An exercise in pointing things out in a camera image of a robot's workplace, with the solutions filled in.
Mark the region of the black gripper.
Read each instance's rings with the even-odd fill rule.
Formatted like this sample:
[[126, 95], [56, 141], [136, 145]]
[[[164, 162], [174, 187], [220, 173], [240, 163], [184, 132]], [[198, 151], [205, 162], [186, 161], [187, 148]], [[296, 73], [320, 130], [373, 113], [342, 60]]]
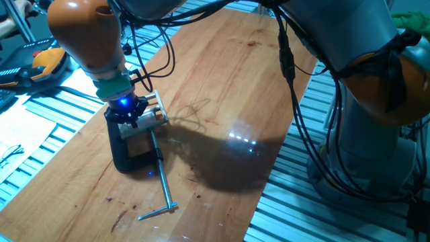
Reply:
[[142, 116], [148, 106], [148, 100], [145, 97], [138, 97], [135, 93], [129, 93], [109, 101], [109, 106], [111, 109], [107, 109], [103, 114], [108, 122], [132, 123], [132, 127], [136, 128], [138, 118]]

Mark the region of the person's bare hand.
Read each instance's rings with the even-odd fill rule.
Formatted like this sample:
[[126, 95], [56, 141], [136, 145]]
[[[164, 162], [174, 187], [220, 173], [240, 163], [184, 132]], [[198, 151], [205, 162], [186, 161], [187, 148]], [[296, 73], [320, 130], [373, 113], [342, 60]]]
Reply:
[[33, 6], [28, 0], [15, 0], [15, 4], [23, 17], [26, 17], [31, 12]]

